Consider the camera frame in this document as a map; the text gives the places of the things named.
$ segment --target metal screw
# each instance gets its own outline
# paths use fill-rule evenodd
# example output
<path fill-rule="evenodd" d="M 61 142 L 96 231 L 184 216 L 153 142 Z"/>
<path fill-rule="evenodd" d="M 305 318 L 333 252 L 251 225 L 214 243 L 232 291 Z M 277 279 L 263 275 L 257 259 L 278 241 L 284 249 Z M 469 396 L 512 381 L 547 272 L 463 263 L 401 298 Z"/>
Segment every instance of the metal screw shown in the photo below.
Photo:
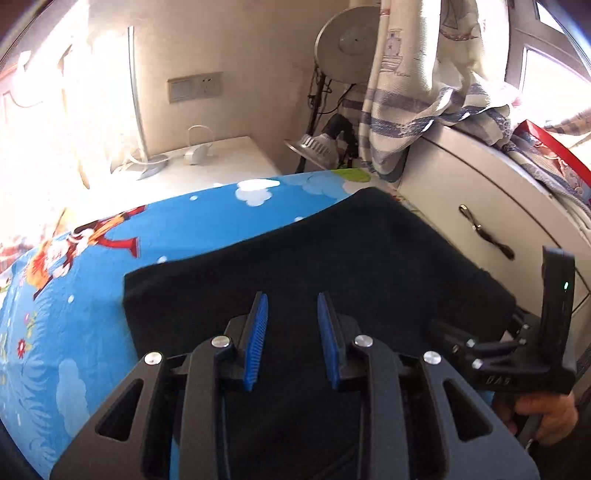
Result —
<path fill-rule="evenodd" d="M 226 348 L 228 345 L 230 345 L 230 337 L 227 337 L 225 335 L 219 335 L 217 337 L 213 337 L 212 338 L 212 345 L 215 348 Z"/>
<path fill-rule="evenodd" d="M 146 353 L 144 362 L 148 365 L 158 365 L 162 361 L 162 354 L 160 352 Z"/>
<path fill-rule="evenodd" d="M 370 347 L 374 344 L 374 339 L 371 338 L 369 335 L 358 335 L 355 337 L 355 345 L 363 346 L 363 347 Z"/>
<path fill-rule="evenodd" d="M 441 363 L 441 355 L 437 352 L 428 351 L 423 355 L 423 360 L 429 365 L 439 365 Z"/>

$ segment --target human hand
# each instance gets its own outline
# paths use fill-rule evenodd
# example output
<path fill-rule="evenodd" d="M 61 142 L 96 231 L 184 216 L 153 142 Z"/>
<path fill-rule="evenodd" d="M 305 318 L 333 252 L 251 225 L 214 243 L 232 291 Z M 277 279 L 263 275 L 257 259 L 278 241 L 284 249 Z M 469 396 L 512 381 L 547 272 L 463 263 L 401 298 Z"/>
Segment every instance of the human hand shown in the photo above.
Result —
<path fill-rule="evenodd" d="M 535 439 L 543 446 L 553 445 L 567 437 L 579 421 L 572 393 L 530 393 L 520 396 L 514 407 L 505 395 L 497 394 L 492 408 L 513 435 L 517 433 L 517 425 L 513 421 L 516 413 L 524 416 L 543 415 L 540 429 L 535 434 Z"/>

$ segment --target bed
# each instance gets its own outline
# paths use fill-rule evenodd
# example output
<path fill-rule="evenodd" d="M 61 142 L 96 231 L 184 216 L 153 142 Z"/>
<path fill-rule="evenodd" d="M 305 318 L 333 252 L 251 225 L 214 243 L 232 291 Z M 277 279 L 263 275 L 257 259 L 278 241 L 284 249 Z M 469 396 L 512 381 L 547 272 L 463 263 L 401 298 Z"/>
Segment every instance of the bed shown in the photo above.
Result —
<path fill-rule="evenodd" d="M 139 206 L 43 242 L 4 274 L 0 419 L 47 479 L 137 362 L 124 275 L 313 215 L 377 180 L 358 170 L 247 180 Z"/>

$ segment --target white dresser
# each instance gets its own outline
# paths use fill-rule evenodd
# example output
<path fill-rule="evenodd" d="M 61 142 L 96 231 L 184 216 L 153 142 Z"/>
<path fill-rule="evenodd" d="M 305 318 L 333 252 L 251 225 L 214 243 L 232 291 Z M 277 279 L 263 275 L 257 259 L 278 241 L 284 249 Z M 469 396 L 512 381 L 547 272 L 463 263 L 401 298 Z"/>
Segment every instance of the white dresser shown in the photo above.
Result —
<path fill-rule="evenodd" d="M 576 257 L 573 332 L 577 357 L 591 344 L 591 245 L 565 208 L 499 151 L 457 130 L 433 125 L 410 148 L 398 188 L 448 241 L 502 283 L 519 306 L 541 314 L 542 247 Z M 475 232 L 460 213 L 465 205 L 500 243 L 510 260 Z M 591 370 L 577 392 L 591 385 Z"/>

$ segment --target light switch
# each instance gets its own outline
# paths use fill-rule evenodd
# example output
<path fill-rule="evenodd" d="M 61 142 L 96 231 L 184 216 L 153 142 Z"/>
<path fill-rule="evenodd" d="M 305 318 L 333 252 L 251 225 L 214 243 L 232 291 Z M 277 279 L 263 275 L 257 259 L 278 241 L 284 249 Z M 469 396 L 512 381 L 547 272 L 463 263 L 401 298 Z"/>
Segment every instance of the light switch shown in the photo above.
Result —
<path fill-rule="evenodd" d="M 222 72 L 202 73 L 168 81 L 170 103 L 197 98 L 215 98 L 222 94 Z"/>

